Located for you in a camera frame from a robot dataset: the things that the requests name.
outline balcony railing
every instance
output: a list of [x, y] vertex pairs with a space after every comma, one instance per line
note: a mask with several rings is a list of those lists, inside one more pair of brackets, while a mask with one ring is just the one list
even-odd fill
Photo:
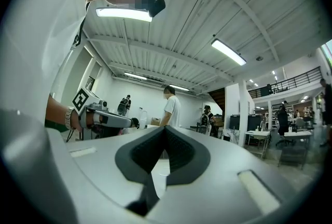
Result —
[[321, 67], [316, 67], [313, 70], [305, 72], [296, 77], [271, 84], [271, 89], [267, 86], [259, 89], [249, 91], [250, 96], [254, 99], [257, 97], [264, 97], [271, 94], [284, 92], [290, 89], [301, 87], [305, 84], [320, 80], [322, 78]]

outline fluorescent light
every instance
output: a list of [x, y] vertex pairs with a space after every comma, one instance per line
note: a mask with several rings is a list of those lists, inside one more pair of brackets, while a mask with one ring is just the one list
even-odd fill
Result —
[[97, 8], [95, 12], [97, 13], [98, 17], [117, 17], [117, 18], [138, 19], [148, 22], [152, 21], [152, 17], [149, 16], [149, 13], [147, 11], [141, 11], [141, 10], [105, 7], [105, 8]]
[[147, 79], [146, 77], [141, 77], [141, 76], [133, 75], [133, 74], [130, 74], [130, 73], [125, 73], [125, 75], [130, 76], [130, 77], [134, 77], [134, 78], [139, 78], [139, 79], [142, 79], [142, 80], [146, 80]]
[[234, 52], [231, 48], [223, 44], [220, 40], [215, 39], [211, 43], [213, 48], [216, 48], [218, 51], [222, 52], [223, 54], [227, 55], [228, 57], [232, 58], [235, 62], [237, 62], [239, 65], [244, 65], [247, 62], [239, 56], [236, 52]]
[[188, 89], [181, 88], [181, 87], [178, 87], [178, 86], [175, 86], [175, 85], [170, 85], [170, 87], [173, 87], [174, 89], [181, 89], [181, 90], [184, 90], [184, 91], [189, 91]]

